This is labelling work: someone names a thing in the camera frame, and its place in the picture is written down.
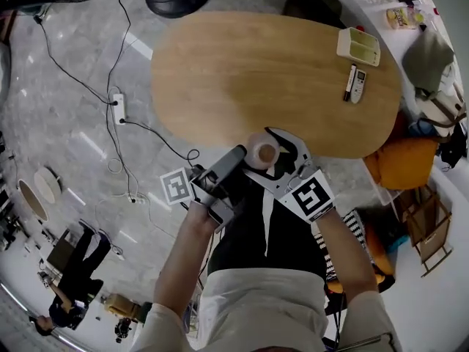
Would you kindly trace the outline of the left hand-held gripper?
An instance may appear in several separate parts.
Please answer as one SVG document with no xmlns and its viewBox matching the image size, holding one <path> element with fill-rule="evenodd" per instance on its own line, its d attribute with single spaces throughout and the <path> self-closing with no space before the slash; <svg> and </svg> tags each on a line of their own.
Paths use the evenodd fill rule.
<svg viewBox="0 0 469 352">
<path fill-rule="evenodd" d="M 222 183 L 244 161 L 247 150 L 241 144 L 232 148 L 209 169 L 194 166 L 180 168 L 160 177 L 168 205 L 195 202 L 206 207 L 208 215 L 217 223 L 215 232 L 222 230 L 235 216 Z"/>
</svg>

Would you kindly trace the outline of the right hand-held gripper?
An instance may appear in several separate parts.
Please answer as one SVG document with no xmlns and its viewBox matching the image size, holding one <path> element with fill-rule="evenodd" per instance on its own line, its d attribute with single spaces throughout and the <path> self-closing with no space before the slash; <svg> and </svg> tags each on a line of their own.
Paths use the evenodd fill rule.
<svg viewBox="0 0 469 352">
<path fill-rule="evenodd" d="M 272 176 L 243 169 L 243 173 L 274 195 L 274 199 L 306 222 L 314 222 L 334 208 L 335 196 L 321 169 L 314 166 L 306 143 L 298 136 L 280 128 L 265 127 L 279 145 L 286 149 L 299 168 L 291 177 Z"/>
</svg>

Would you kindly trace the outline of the beige tape roll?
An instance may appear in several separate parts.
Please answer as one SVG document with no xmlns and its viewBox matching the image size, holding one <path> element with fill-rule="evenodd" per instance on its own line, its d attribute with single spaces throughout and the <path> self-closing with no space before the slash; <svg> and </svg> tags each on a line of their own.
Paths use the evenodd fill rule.
<svg viewBox="0 0 469 352">
<path fill-rule="evenodd" d="M 249 167 L 258 170 L 273 167 L 280 155 L 278 141 L 268 132 L 251 134 L 246 150 L 245 162 Z"/>
</svg>

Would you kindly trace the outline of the person's right forearm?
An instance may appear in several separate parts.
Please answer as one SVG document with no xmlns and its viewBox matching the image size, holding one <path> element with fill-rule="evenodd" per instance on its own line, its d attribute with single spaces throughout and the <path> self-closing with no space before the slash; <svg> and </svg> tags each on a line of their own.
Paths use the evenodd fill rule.
<svg viewBox="0 0 469 352">
<path fill-rule="evenodd" d="M 368 254 L 333 208 L 316 220 L 347 298 L 347 306 L 360 294 L 377 292 L 377 281 Z"/>
</svg>

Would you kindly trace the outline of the person's left forearm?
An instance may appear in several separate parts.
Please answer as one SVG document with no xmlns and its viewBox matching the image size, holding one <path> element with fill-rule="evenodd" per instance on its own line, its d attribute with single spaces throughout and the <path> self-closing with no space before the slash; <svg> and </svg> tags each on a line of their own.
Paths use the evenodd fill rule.
<svg viewBox="0 0 469 352">
<path fill-rule="evenodd" d="M 217 227 L 207 208 L 192 202 L 157 278 L 153 302 L 182 316 L 194 290 L 210 239 Z"/>
</svg>

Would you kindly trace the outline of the oval wooden table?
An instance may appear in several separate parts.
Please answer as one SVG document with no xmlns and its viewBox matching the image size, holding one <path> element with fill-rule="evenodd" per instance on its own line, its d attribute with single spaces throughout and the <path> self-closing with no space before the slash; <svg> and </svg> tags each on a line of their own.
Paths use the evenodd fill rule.
<svg viewBox="0 0 469 352">
<path fill-rule="evenodd" d="M 171 24 L 152 53 L 155 113 L 175 136 L 232 147 L 266 127 L 315 155 L 362 158 L 388 139 L 402 78 L 384 51 L 358 103 L 344 101 L 351 61 L 332 26 L 254 12 L 198 12 Z"/>
</svg>

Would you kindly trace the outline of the person's black trousers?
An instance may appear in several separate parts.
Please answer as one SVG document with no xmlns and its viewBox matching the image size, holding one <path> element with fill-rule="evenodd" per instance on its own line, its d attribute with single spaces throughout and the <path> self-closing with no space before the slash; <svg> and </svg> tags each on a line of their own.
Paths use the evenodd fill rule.
<svg viewBox="0 0 469 352">
<path fill-rule="evenodd" d="M 213 250 L 208 274 L 236 268 L 275 268 L 305 271 L 326 278 L 325 255 L 311 233 L 311 225 L 280 202 L 273 202 L 269 231 L 265 232 L 265 189 L 237 169 L 226 179 L 230 200 L 238 214 L 225 227 Z"/>
</svg>

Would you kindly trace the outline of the black white striped cloth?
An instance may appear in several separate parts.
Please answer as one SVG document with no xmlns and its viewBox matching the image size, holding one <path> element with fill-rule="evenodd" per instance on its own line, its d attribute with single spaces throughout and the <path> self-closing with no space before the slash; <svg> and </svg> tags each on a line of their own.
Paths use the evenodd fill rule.
<svg viewBox="0 0 469 352">
<path fill-rule="evenodd" d="M 347 227 L 350 229 L 350 231 L 353 233 L 355 238 L 358 240 L 360 245 L 363 247 L 365 252 L 368 254 L 370 262 L 372 264 L 373 261 L 372 261 L 372 259 L 370 257 L 370 254 L 369 254 L 369 252 L 368 252 L 368 250 L 367 250 L 367 248 L 364 244 L 364 239 L 363 238 L 358 239 L 357 235 L 355 234 L 355 231 L 361 231 L 362 230 L 360 228 L 359 223 L 358 223 L 358 219 L 352 213 L 349 213 L 345 217 L 341 217 L 341 218 L 342 218 L 343 222 L 347 225 Z M 325 242 L 322 238 L 322 235 L 319 231 L 317 223 L 316 223 L 316 232 L 314 233 L 314 239 L 319 245 L 320 253 L 325 256 L 325 262 L 326 262 L 325 280 L 328 281 L 328 282 L 331 281 L 332 279 L 338 280 L 335 269 L 333 267 L 333 263 L 331 262 L 330 255 L 328 253 L 328 250 L 326 248 L 326 245 L 325 245 Z"/>
</svg>

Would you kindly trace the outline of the black white marker pen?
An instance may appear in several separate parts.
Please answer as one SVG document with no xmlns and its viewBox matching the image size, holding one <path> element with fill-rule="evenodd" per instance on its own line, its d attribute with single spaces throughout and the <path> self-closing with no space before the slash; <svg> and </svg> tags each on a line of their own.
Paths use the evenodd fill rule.
<svg viewBox="0 0 469 352">
<path fill-rule="evenodd" d="M 350 73 L 347 79 L 347 85 L 345 87 L 343 101 L 347 102 L 351 98 L 352 86 L 355 80 L 355 74 L 357 72 L 357 65 L 355 63 L 351 64 Z"/>
</svg>

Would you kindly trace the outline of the white remote control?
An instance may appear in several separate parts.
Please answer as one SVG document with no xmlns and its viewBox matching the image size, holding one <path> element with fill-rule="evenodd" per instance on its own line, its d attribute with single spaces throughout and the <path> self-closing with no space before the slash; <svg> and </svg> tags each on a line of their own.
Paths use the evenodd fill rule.
<svg viewBox="0 0 469 352">
<path fill-rule="evenodd" d="M 366 72 L 364 70 L 357 69 L 355 71 L 355 77 L 353 79 L 352 88 L 350 91 L 350 101 L 354 104 L 359 103 L 366 81 Z"/>
</svg>

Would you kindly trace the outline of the orange cushion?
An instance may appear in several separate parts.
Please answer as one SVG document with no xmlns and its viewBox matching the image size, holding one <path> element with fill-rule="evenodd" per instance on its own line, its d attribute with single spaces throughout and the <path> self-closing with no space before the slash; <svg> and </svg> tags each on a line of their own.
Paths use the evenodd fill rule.
<svg viewBox="0 0 469 352">
<path fill-rule="evenodd" d="M 426 185 L 438 143 L 427 138 L 404 138 L 384 144 L 363 161 L 373 181 L 390 190 Z"/>
</svg>

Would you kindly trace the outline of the orange bag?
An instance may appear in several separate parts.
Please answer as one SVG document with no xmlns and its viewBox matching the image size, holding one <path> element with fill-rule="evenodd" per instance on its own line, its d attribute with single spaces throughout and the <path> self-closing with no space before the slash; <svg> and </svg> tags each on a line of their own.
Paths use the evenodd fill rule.
<svg viewBox="0 0 469 352">
<path fill-rule="evenodd" d="M 392 287 L 396 281 L 395 269 L 386 253 L 380 239 L 370 223 L 365 223 L 365 242 L 373 261 L 377 287 L 380 293 Z"/>
</svg>

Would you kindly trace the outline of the cream desktop organizer box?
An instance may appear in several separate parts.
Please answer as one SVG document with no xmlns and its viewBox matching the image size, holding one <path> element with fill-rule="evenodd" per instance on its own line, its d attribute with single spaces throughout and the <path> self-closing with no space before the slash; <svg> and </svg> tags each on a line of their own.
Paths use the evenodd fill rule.
<svg viewBox="0 0 469 352">
<path fill-rule="evenodd" d="M 380 63 L 380 43 L 376 37 L 349 27 L 338 33 L 336 55 L 377 67 Z"/>
</svg>

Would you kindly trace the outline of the person's white shirt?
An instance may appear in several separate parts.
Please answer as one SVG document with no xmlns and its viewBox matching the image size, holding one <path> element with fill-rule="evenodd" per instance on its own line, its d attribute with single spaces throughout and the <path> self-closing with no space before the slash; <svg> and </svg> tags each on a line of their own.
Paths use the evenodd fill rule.
<svg viewBox="0 0 469 352">
<path fill-rule="evenodd" d="M 189 343 L 175 312 L 153 304 L 131 352 L 253 352 L 269 347 L 325 352 L 324 284 L 304 271 L 216 271 L 200 298 L 199 349 Z"/>
</svg>

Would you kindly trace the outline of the brown wooden side table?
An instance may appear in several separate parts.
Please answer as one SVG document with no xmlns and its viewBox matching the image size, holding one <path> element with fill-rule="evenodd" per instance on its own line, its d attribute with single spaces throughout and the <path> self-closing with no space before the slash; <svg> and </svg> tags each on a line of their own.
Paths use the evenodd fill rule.
<svg viewBox="0 0 469 352">
<path fill-rule="evenodd" d="M 453 252 L 447 244 L 452 214 L 428 185 L 403 191 L 398 196 L 402 221 L 417 251 L 422 277 L 432 273 Z"/>
</svg>

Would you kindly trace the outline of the dark brown stool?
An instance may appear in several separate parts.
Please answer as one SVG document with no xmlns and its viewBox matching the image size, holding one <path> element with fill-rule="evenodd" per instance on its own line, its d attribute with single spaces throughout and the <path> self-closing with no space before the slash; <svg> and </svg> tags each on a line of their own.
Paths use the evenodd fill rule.
<svg viewBox="0 0 469 352">
<path fill-rule="evenodd" d="M 339 0 L 286 0 L 282 15 L 345 29 Z"/>
</svg>

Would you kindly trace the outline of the white long bench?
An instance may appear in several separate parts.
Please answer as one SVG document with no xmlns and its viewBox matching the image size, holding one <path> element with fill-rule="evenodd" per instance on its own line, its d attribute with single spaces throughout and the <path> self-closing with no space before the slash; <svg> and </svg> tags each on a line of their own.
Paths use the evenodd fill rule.
<svg viewBox="0 0 469 352">
<path fill-rule="evenodd" d="M 397 3 L 369 4 L 364 0 L 355 1 L 369 17 L 395 59 L 401 61 L 417 33 L 415 30 L 393 30 L 385 22 L 384 10 L 395 7 Z M 435 26 L 453 48 L 458 67 L 457 85 L 463 91 L 469 111 L 469 0 L 426 0 L 425 3 L 436 7 L 440 13 L 440 17 L 435 19 Z"/>
</svg>

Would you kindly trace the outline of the black backpack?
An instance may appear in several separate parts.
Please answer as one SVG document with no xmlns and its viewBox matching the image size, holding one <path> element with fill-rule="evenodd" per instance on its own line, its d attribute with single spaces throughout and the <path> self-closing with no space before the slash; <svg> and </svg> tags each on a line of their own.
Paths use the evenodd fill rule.
<svg viewBox="0 0 469 352">
<path fill-rule="evenodd" d="M 460 123 L 454 127 L 448 142 L 440 145 L 440 159 L 454 168 L 461 158 L 467 158 L 467 134 Z"/>
</svg>

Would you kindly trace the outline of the brown cardboard box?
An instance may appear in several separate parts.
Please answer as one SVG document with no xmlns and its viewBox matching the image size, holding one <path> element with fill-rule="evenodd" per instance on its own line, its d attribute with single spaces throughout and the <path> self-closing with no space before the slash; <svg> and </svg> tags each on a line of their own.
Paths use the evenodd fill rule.
<svg viewBox="0 0 469 352">
<path fill-rule="evenodd" d="M 139 304 L 118 293 L 110 294 L 104 301 L 104 307 L 107 312 L 134 321 L 138 320 L 137 316 L 141 309 Z"/>
</svg>

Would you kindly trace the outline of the olive green cloth bag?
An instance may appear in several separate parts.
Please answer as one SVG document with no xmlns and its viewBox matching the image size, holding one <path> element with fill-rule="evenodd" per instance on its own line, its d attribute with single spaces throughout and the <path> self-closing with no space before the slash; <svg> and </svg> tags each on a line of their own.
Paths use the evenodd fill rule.
<svg viewBox="0 0 469 352">
<path fill-rule="evenodd" d="M 454 61 L 454 52 L 435 30 L 426 29 L 408 48 L 402 67 L 412 85 L 437 92 L 445 68 Z"/>
</svg>

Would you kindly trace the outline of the round beige tub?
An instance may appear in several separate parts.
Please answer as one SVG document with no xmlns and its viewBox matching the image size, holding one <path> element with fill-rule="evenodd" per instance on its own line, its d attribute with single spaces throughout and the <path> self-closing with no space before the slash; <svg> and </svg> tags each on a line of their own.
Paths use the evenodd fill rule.
<svg viewBox="0 0 469 352">
<path fill-rule="evenodd" d="M 32 213 L 40 221 L 48 221 L 48 212 L 42 200 L 50 205 L 55 205 L 62 194 L 62 189 L 57 177 L 48 167 L 39 168 L 33 176 L 36 191 L 24 179 L 19 179 L 17 189 L 32 210 Z"/>
</svg>

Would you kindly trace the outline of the yellowish drink bottle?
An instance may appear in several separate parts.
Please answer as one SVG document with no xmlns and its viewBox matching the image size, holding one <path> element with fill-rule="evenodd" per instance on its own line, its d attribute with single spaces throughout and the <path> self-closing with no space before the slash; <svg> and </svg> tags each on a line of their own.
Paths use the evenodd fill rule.
<svg viewBox="0 0 469 352">
<path fill-rule="evenodd" d="M 413 7 L 387 9 L 385 17 L 392 29 L 416 29 L 420 24 L 418 13 Z"/>
</svg>

